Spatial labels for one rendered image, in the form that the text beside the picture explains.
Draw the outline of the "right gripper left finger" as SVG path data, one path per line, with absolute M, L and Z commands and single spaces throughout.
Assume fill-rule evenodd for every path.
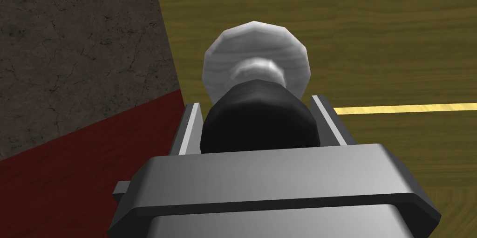
M 199 103 L 185 106 L 169 155 L 200 154 L 203 117 Z

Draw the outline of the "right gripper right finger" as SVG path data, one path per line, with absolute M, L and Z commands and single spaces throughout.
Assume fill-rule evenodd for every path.
M 309 108 L 317 124 L 321 147 L 357 144 L 325 96 L 313 95 Z

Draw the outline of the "black and grey door knob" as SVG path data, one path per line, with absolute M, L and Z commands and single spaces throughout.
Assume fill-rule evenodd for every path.
M 223 31 L 204 54 L 212 107 L 201 153 L 320 146 L 301 100 L 310 77 L 307 49 L 285 27 L 251 21 Z

